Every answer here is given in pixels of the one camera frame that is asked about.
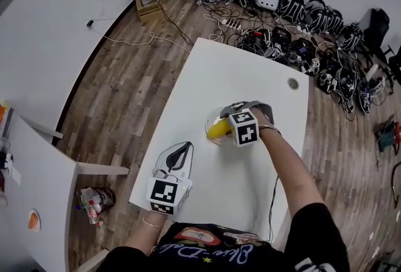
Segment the clear storage box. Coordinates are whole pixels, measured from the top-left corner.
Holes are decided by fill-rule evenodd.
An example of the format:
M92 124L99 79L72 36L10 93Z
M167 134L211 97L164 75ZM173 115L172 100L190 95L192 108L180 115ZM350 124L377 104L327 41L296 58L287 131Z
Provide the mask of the clear storage box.
M8 138L9 129L11 126L13 115L14 115L14 108L8 107L4 114L2 123L0 124L0 132L1 132L2 137L4 137L4 138Z

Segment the pile of black devices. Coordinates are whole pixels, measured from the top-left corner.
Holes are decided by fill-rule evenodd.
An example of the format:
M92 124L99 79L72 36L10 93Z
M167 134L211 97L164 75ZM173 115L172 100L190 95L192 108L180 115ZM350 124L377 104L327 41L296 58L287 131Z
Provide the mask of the pile of black devices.
M374 86L383 90L385 80L369 79L362 71L357 48L362 43L362 32L357 23L340 30L332 43L318 43L314 38L292 38L283 27L245 29L239 34L236 47L297 69L312 78L316 86L332 96L345 113L352 114L355 105L369 114L374 104Z

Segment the row of black striped backpacks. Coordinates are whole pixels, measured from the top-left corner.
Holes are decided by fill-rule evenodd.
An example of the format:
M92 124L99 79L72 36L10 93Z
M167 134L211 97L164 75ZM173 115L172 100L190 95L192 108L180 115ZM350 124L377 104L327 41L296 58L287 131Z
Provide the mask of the row of black striped backpacks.
M256 6L255 0L225 1L235 3L243 9ZM343 23L341 12L332 9L323 0L279 0L277 10L270 12L278 19L283 19L291 23L302 33L330 34L336 39L340 30L346 26Z

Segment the long white table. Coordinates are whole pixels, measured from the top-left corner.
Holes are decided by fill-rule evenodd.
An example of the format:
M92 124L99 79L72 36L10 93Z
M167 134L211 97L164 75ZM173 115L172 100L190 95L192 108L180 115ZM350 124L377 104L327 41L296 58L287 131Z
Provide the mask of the long white table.
M46 272L69 272L68 236L78 175L126 175L129 169L71 159L15 111L7 139L13 167L21 174L19 186L9 171L4 171L8 222ZM32 209L41 220L39 232L28 229Z

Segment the yellow banana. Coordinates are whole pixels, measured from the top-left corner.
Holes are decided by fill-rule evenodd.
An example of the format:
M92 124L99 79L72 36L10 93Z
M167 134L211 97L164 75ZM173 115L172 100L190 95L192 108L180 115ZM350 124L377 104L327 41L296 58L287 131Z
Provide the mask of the yellow banana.
M232 126L229 117L225 117L217 121L208 131L209 139L219 139L227 134L231 134Z

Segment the small black bag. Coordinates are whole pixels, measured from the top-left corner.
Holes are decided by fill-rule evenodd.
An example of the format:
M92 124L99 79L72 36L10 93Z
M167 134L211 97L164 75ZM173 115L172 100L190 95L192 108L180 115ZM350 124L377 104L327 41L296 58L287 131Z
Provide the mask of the small black bag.
M10 143L0 137L0 169L10 171L13 168L13 155L9 151Z

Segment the white paper sheet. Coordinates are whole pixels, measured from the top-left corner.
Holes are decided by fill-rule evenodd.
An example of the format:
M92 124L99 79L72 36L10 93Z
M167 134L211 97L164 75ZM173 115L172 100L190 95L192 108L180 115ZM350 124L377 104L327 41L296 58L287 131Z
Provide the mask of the white paper sheet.
M21 185L21 174L15 167L9 168L9 174L13 178L13 180L17 183L17 185Z

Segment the person's black printed shirt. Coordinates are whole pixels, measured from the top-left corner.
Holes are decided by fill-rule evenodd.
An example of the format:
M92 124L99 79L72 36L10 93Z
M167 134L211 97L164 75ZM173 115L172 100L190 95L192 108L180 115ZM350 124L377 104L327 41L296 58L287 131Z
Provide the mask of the person's black printed shirt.
M294 215L284 251L253 233L174 223L149 255L120 246L96 272L350 272L350 264L328 208L313 203Z

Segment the clear glass plate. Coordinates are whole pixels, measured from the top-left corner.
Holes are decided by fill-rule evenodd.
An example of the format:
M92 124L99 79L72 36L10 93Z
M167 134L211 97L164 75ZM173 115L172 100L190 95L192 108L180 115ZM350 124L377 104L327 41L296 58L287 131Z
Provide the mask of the clear glass plate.
M219 118L219 114L221 112L221 110L223 109L223 107L219 107L214 109L207 117L206 122L205 122L205 131L206 131L206 136L207 136L207 131L217 122L219 121L221 118ZM223 137L220 137L219 139L208 139L213 141L215 144L217 145L236 145L236 139L233 136L233 131L234 131L234 122L233 120L229 117L230 122L231 122L231 126L232 126L232 132L231 134L227 134Z

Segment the black trash bin with litter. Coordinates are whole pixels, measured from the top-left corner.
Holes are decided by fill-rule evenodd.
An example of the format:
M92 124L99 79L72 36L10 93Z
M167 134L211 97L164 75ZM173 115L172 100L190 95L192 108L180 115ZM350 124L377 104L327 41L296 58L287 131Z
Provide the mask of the black trash bin with litter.
M76 208L86 212L89 223L100 226L103 221L100 214L112 208L116 203L115 193L107 187L86 187L76 193Z

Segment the black office chair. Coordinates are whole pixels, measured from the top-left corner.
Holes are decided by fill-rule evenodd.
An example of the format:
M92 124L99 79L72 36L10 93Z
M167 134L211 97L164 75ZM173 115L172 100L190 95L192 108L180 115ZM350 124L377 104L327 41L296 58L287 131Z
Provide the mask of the black office chair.
M363 32L360 49L364 57L369 60L376 56L380 61L387 64L386 54L393 53L391 48L387 51L381 49L384 37L389 30L390 19L383 9L372 9L368 28Z
M401 84L401 47L395 56L388 59L388 66L394 78Z

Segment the long white power strip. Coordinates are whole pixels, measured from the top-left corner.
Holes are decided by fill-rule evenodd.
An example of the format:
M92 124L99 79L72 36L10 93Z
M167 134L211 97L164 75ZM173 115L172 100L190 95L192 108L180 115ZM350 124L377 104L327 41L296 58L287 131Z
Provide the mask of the long white power strip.
M222 24L223 26L231 28L234 31L241 31L242 30L242 26L241 26L240 20L223 19L222 21L219 21L219 23Z

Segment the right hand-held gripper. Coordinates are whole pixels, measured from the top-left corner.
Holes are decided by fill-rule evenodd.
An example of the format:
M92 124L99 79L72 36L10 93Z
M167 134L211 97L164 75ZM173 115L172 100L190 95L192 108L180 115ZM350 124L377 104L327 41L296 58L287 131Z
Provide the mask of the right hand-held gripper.
M259 122L253 109L259 110L274 125L273 109L260 101L233 103L224 107L219 114L219 118L228 117L231 135L237 147L250 145L259 139Z

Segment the red green power tool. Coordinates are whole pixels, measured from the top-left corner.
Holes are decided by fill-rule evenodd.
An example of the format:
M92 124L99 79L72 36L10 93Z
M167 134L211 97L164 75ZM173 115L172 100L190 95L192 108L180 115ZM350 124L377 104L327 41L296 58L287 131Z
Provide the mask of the red green power tool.
M391 115L385 122L382 122L375 132L379 152L387 147L393 147L395 155L398 155L401 147L401 123L395 121L395 115Z

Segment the person's right forearm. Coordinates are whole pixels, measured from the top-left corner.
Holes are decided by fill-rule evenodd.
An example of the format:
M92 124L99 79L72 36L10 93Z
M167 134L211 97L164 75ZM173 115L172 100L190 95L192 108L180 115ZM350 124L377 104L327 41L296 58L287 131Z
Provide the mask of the person's right forearm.
M259 136L266 146L283 185L289 212L293 216L303 207L322 203L315 181L301 157L259 110L253 109L259 122Z

